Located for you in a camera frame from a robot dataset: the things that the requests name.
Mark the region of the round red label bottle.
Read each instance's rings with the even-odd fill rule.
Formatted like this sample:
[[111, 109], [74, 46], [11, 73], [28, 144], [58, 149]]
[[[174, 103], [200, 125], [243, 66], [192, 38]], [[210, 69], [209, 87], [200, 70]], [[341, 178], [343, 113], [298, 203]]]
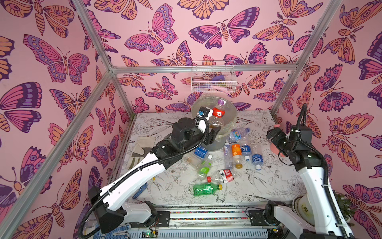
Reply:
[[210, 128], [224, 127], [225, 104], [226, 100], [218, 99], [217, 104], [212, 110], [212, 116], [209, 119]]

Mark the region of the clear green cap bottle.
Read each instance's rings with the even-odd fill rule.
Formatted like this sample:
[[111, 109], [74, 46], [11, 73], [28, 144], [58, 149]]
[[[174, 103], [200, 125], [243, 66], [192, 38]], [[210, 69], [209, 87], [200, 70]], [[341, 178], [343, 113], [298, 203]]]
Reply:
[[192, 155], [189, 155], [189, 154], [185, 154], [183, 156], [183, 160], [189, 164], [191, 167], [193, 167], [194, 169], [198, 169], [198, 167], [201, 165], [202, 163], [202, 160], [197, 158], [197, 157], [194, 157]]

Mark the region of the colourful label bottle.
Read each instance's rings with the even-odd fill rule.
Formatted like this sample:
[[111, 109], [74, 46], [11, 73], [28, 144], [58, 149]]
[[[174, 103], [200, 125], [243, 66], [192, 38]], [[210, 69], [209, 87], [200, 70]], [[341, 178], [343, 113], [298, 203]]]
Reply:
[[227, 138], [228, 142], [229, 143], [238, 142], [244, 139], [250, 131], [251, 129], [248, 127], [235, 128], [228, 135], [228, 138]]

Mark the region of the green plastic bottle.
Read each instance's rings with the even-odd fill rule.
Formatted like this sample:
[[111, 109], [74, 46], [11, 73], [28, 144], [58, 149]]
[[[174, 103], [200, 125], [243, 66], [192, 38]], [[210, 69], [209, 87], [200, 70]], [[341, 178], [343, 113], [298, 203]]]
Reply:
[[194, 196], [208, 196], [214, 194], [216, 191], [222, 190], [221, 184], [203, 183], [193, 186]]

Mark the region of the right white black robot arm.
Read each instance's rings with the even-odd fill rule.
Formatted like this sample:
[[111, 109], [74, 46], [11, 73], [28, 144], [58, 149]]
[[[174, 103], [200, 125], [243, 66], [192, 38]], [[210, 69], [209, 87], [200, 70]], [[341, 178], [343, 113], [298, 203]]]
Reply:
[[288, 157], [301, 177], [312, 208], [314, 225], [282, 202], [269, 201], [265, 209], [249, 212], [251, 223], [269, 226], [283, 224], [297, 239], [353, 239], [335, 198], [323, 155], [311, 144], [312, 131], [306, 126], [293, 126], [290, 135], [276, 127], [267, 132], [267, 139]]

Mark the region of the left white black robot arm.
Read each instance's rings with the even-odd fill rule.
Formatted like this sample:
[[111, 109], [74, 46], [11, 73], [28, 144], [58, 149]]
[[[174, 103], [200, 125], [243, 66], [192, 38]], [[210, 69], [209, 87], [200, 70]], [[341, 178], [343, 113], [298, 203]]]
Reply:
[[126, 200], [147, 181], [166, 171], [202, 144], [214, 142], [220, 127], [210, 128], [214, 111], [200, 107], [195, 118], [181, 118], [172, 126], [172, 133], [159, 141], [136, 166], [114, 182], [88, 191], [91, 206], [78, 229], [78, 238], [88, 239], [98, 231], [103, 234], [116, 229], [124, 222], [151, 226], [157, 211], [150, 202], [128, 204]]

